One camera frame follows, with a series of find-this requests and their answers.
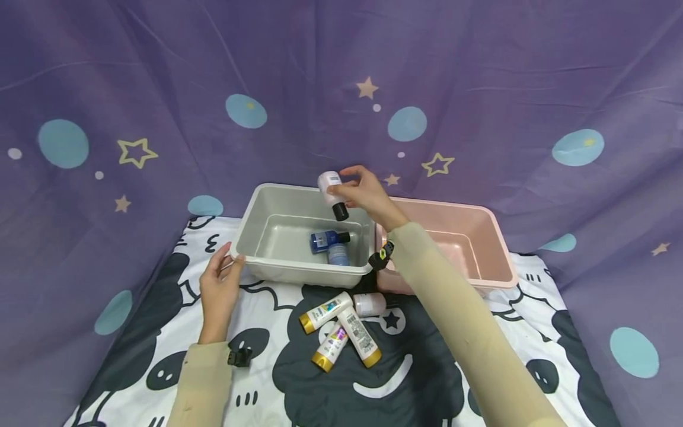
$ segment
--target white tube with gold cap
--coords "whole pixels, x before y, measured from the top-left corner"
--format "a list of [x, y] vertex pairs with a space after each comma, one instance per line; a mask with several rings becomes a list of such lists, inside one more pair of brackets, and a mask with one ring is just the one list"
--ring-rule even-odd
[[311, 361], [325, 372], [330, 372], [347, 342], [348, 334], [344, 331], [342, 324], [337, 321], [325, 341], [318, 347], [318, 351], [313, 355]]
[[366, 368], [374, 366], [382, 357], [382, 352], [375, 340], [370, 336], [365, 325], [363, 325], [361, 318], [358, 317], [356, 310], [353, 307], [349, 307], [339, 313], [338, 319], [346, 330], [356, 351], [358, 351], [358, 356], [361, 357], [363, 365]]
[[353, 300], [348, 293], [342, 292], [325, 304], [321, 304], [299, 316], [299, 322], [301, 322], [306, 334], [313, 333], [317, 328], [336, 317], [343, 309], [352, 305]]

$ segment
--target patterned bedsheet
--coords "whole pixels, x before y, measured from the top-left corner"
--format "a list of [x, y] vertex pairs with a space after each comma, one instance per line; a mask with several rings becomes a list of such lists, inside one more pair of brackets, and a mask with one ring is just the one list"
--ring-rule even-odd
[[[199, 275], [239, 221], [190, 221], [65, 426], [165, 426], [183, 357], [201, 329]], [[486, 301], [529, 374], [568, 425], [619, 426], [545, 264], [512, 256], [519, 285]], [[366, 277], [351, 292], [371, 292], [373, 281]], [[377, 365], [366, 369], [348, 345], [325, 374], [310, 358], [333, 323], [305, 335], [298, 316], [339, 290], [258, 281], [246, 269], [240, 283], [229, 345], [251, 347], [254, 358], [235, 370], [225, 426], [484, 426], [415, 297], [400, 296], [397, 308], [364, 319], [382, 350]]]

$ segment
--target left hand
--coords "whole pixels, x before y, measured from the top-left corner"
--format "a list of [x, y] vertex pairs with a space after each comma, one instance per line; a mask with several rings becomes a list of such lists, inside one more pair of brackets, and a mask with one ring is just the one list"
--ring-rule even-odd
[[227, 339], [227, 326], [240, 294], [240, 273], [245, 265], [243, 255], [239, 255], [234, 262], [232, 256], [226, 256], [231, 244], [232, 242], [225, 243], [213, 254], [199, 278], [204, 325], [198, 344], [223, 342]]

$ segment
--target yellow star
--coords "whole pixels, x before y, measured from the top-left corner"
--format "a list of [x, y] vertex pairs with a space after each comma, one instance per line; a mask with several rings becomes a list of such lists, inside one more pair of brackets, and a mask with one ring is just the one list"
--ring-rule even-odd
[[128, 213], [128, 207], [131, 205], [131, 203], [128, 201], [128, 199], [126, 199], [125, 194], [121, 196], [120, 199], [114, 199], [114, 202], [116, 202], [116, 210], [114, 212], [123, 210], [124, 213]]
[[657, 246], [657, 248], [655, 248], [655, 250], [650, 251], [650, 252], [652, 252], [652, 256], [657, 256], [662, 252], [667, 252], [668, 251], [667, 248], [669, 247], [670, 244], [671, 243], [660, 243], [659, 246]]
[[[448, 165], [450, 165], [455, 159], [455, 157], [442, 157], [441, 153], [436, 153], [432, 161], [429, 163], [422, 163], [422, 167], [427, 169], [427, 178], [436, 174], [448, 174]], [[441, 166], [441, 169], [434, 170], [434, 168], [432, 168], [432, 165], [435, 164], [436, 161], [445, 162]]]
[[398, 180], [401, 179], [400, 176], [394, 176], [394, 174], [391, 174], [388, 178], [385, 178], [384, 181], [387, 182], [387, 186], [389, 185], [398, 185]]
[[[145, 161], [149, 159], [156, 159], [158, 157], [157, 153], [151, 151], [147, 147], [147, 138], [143, 139], [138, 139], [136, 142], [127, 142], [127, 141], [122, 141], [118, 140], [119, 147], [121, 147], [121, 157], [119, 157], [119, 165], [123, 165], [124, 163], [132, 163], [133, 165], [137, 166], [138, 169], [142, 169], [142, 167], [145, 165]], [[147, 153], [144, 156], [140, 158], [140, 160], [136, 160], [132, 157], [128, 157], [128, 147], [137, 147], [137, 146], [142, 146], [142, 150]]]
[[379, 87], [372, 84], [372, 80], [370, 80], [369, 77], [362, 83], [356, 83], [356, 86], [361, 90], [361, 93], [358, 94], [359, 98], [367, 96], [368, 98], [373, 99], [372, 94], [379, 89]]

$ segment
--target pink plastic basin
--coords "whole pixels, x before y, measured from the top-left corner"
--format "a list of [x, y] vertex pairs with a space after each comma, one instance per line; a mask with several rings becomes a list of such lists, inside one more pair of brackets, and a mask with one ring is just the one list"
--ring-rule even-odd
[[[493, 212], [466, 204], [391, 199], [411, 221], [427, 230], [479, 293], [509, 289], [517, 284], [517, 274]], [[387, 242], [387, 233], [380, 225], [377, 225], [375, 242], [377, 250]], [[377, 286], [383, 292], [413, 293], [396, 273], [392, 262], [377, 273]]]

